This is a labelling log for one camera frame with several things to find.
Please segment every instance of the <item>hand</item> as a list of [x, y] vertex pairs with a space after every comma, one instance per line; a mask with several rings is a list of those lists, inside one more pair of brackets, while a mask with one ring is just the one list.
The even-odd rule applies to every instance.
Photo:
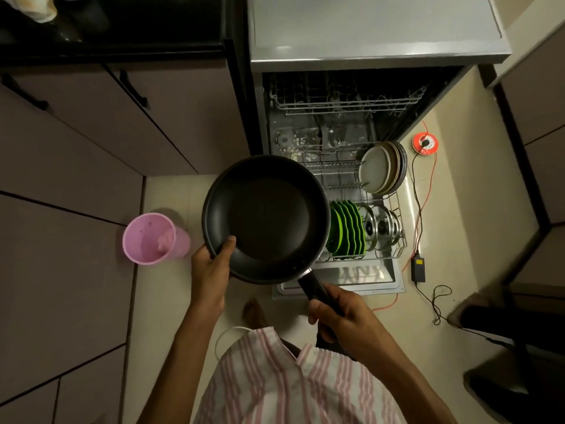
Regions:
[[230, 278], [230, 256], [236, 248], [236, 237], [229, 236], [215, 259], [206, 244], [192, 256], [191, 308], [212, 313], [216, 320], [224, 311], [224, 294]]
[[375, 355], [388, 358], [396, 353], [398, 345], [360, 295], [334, 284], [325, 284], [324, 288], [337, 300], [345, 314], [340, 317], [319, 300], [310, 301], [308, 322], [316, 324], [319, 320], [323, 323], [318, 328], [326, 342], [335, 342], [335, 339], [324, 325], [334, 331], [343, 349], [366, 366], [375, 359]]

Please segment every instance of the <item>lower dishwasher rack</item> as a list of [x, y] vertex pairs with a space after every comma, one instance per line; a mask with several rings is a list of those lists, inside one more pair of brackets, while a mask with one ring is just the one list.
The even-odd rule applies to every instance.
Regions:
[[328, 269], [371, 265], [383, 259], [396, 259], [406, 247], [406, 236], [403, 230], [402, 213], [397, 193], [384, 197], [376, 197], [363, 189], [359, 180], [359, 167], [364, 152], [372, 146], [371, 142], [349, 144], [340, 142], [338, 146], [297, 144], [275, 146], [274, 153], [293, 159], [304, 165], [321, 183], [331, 201], [350, 200], [354, 204], [371, 208], [384, 207], [396, 216], [399, 222], [399, 238], [387, 248], [374, 249], [364, 255], [333, 256], [326, 249], [312, 269]]

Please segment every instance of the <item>green plate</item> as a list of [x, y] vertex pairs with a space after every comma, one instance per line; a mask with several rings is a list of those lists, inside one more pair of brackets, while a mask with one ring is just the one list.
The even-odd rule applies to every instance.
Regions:
[[330, 207], [329, 211], [332, 218], [329, 225], [328, 242], [325, 243], [325, 247], [330, 253], [335, 254], [343, 241], [343, 224], [339, 213], [333, 206]]
[[351, 216], [351, 224], [353, 226], [353, 237], [355, 239], [355, 249], [352, 250], [351, 254], [361, 254], [361, 230], [359, 229], [359, 222], [357, 220], [357, 214], [355, 214], [355, 206], [351, 201], [342, 201], [342, 204], [345, 205], [349, 210], [349, 215]]
[[341, 245], [335, 251], [335, 253], [332, 254], [335, 254], [336, 256], [346, 256], [349, 251], [349, 232], [345, 214], [343, 213], [342, 206], [337, 201], [332, 202], [331, 208], [335, 208], [335, 211], [338, 213], [341, 220], [341, 227], [343, 228]]
[[357, 254], [365, 254], [365, 246], [367, 239], [365, 238], [365, 229], [363, 228], [363, 219], [361, 218], [361, 214], [359, 212], [359, 208], [357, 205], [352, 203], [352, 201], [348, 201], [349, 206], [353, 209], [353, 213], [355, 217], [357, 217], [357, 227], [359, 229], [359, 242], [361, 243], [361, 248]]
[[345, 215], [345, 226], [348, 228], [348, 240], [349, 240], [349, 249], [347, 253], [341, 254], [340, 256], [351, 256], [355, 254], [357, 250], [357, 244], [355, 241], [355, 227], [353, 226], [353, 216], [349, 212], [349, 206], [342, 201], [339, 201], [338, 204], [343, 209], [343, 214]]

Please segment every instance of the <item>white cable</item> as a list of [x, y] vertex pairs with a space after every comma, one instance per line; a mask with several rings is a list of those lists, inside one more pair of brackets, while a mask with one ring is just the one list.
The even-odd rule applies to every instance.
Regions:
[[243, 326], [232, 326], [227, 328], [226, 330], [224, 330], [220, 336], [217, 337], [216, 339], [216, 344], [214, 345], [214, 356], [216, 356], [216, 360], [220, 361], [220, 357], [217, 356], [217, 345], [218, 342], [220, 342], [220, 339], [222, 338], [223, 335], [225, 335], [227, 332], [229, 332], [231, 329], [241, 329], [241, 330], [246, 330], [247, 332], [251, 332], [252, 330], [248, 327], [243, 327]]

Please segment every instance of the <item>stainless steel countertop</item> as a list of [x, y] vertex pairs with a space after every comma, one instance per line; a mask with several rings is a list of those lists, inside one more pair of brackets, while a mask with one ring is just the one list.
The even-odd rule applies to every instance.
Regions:
[[256, 72], [500, 63], [492, 0], [248, 0]]

